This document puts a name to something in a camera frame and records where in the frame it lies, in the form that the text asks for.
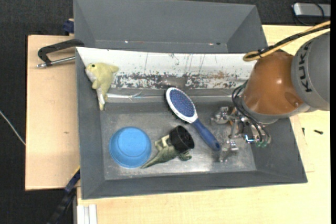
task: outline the green toy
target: green toy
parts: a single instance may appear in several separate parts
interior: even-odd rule
[[[119,70],[118,67],[107,65],[106,63],[91,63],[86,69],[86,75],[92,82],[92,88],[97,91],[99,109],[104,110],[105,102],[107,101],[106,93],[114,81],[114,73]]]
[[[195,146],[190,133],[182,126],[177,126],[168,135],[155,141],[154,144],[158,150],[157,154],[141,168],[166,163],[176,157],[179,157],[182,161],[187,161],[191,159],[190,150]]]

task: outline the blue brush handle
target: blue brush handle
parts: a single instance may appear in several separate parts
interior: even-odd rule
[[[209,147],[211,147],[215,151],[220,150],[220,144],[214,135],[200,122],[199,119],[194,121],[192,125],[198,130],[199,134],[203,138],[203,140],[207,143]]]

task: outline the brush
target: brush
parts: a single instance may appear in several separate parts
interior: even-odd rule
[[[166,91],[166,100],[171,110],[181,120],[191,123],[205,143],[214,151],[220,150],[220,144],[213,134],[200,122],[193,101],[183,91],[171,87]]]

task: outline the plush fish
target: plush fish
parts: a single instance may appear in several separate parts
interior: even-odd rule
[[[106,93],[114,81],[114,73],[118,70],[118,67],[106,63],[91,63],[85,69],[86,75],[92,82],[92,88],[97,91],[100,110],[104,109],[105,101],[107,101]]]

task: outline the blue bowl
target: blue bowl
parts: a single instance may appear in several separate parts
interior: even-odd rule
[[[148,135],[136,127],[116,131],[109,144],[110,155],[122,167],[136,168],[147,162],[152,144]]]

